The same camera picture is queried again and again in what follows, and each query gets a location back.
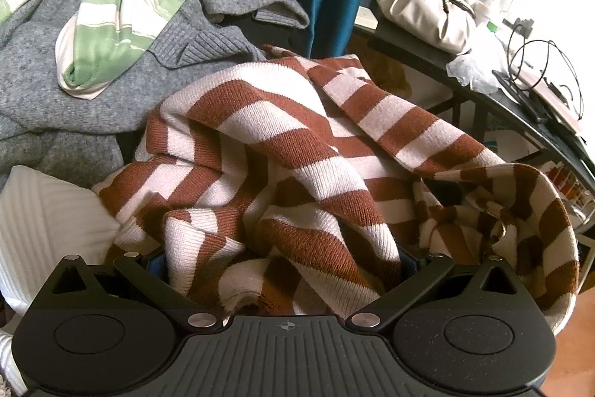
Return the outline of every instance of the gray sweater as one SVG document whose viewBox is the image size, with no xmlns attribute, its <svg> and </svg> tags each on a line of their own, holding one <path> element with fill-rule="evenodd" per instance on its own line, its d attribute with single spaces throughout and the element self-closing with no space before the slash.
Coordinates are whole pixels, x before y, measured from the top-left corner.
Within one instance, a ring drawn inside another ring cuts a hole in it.
<svg viewBox="0 0 595 397">
<path fill-rule="evenodd" d="M 58 86 L 55 43 L 81 0 L 31 0 L 0 25 L 2 174 L 27 165 L 90 187 L 123 165 L 116 133 L 142 129 L 163 98 L 240 62 L 263 60 L 235 26 L 210 20 L 254 12 L 305 27 L 296 0 L 186 0 L 143 56 L 94 100 Z"/>
</svg>

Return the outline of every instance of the triangular cutout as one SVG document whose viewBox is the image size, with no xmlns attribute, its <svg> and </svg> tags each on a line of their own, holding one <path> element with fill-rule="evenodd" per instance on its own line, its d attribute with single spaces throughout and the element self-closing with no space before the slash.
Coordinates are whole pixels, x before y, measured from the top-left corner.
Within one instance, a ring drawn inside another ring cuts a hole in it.
<svg viewBox="0 0 595 397">
<path fill-rule="evenodd" d="M 83 291 L 87 289 L 83 279 L 80 277 L 76 268 L 67 268 L 60 277 L 60 281 L 55 286 L 53 293 L 60 295 L 62 293 L 72 293 L 73 291 Z"/>
<path fill-rule="evenodd" d="M 517 290 L 512 285 L 508 277 L 501 268 L 496 266 L 492 268 L 490 274 L 487 277 L 486 283 L 481 288 L 484 291 L 492 291 L 494 293 L 503 293 L 505 295 L 515 295 Z"/>
</svg>

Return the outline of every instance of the brown and white striped sweater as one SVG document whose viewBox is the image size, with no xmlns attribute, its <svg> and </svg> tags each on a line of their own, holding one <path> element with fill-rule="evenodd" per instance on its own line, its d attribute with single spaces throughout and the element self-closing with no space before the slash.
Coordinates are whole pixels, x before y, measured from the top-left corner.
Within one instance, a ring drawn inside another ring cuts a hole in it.
<svg viewBox="0 0 595 397">
<path fill-rule="evenodd" d="M 163 245 L 170 284 L 221 316 L 344 318 L 399 284 L 400 243 L 496 253 L 563 327 L 578 254 L 547 177 L 383 92 L 355 56 L 268 50 L 154 109 L 136 161 L 96 187 L 123 224 L 109 260 Z M 469 204 L 443 207 L 422 177 Z"/>
</svg>

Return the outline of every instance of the cream leather bag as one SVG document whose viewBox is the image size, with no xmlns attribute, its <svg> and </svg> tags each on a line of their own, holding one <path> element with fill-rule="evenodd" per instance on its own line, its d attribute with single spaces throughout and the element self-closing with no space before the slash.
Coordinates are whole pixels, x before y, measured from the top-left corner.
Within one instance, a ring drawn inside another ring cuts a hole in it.
<svg viewBox="0 0 595 397">
<path fill-rule="evenodd" d="M 474 13 L 462 0 L 377 0 L 382 14 L 419 39 L 453 54 L 471 49 Z"/>
</svg>

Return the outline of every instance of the desk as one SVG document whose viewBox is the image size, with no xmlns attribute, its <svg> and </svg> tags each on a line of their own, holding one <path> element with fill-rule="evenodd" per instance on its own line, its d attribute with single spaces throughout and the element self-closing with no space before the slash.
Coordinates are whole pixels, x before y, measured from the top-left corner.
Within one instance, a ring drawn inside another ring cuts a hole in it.
<svg viewBox="0 0 595 397">
<path fill-rule="evenodd" d="M 474 138 L 483 142 L 487 115 L 492 113 L 529 141 L 534 140 L 542 145 L 543 149 L 537 154 L 524 157 L 517 160 L 518 162 L 530 165 L 540 165 L 547 160 L 563 162 L 572 169 L 585 188 L 595 194 L 595 167 L 582 148 L 573 146 L 570 139 L 552 132 L 548 125 L 535 124 L 502 90 L 493 95 L 482 95 L 462 87 L 456 79 L 446 74 L 446 65 L 454 59 L 452 54 L 426 44 L 386 19 L 379 18 L 375 30 L 355 26 L 355 31 L 368 38 L 368 46 L 372 49 L 420 71 L 453 91 L 451 100 L 430 108 L 429 112 L 437 115 L 453 109 L 453 124 L 458 125 L 460 104 L 470 100 L 475 103 L 471 131 Z M 591 165 L 591 169 L 585 165 L 586 163 Z"/>
</svg>

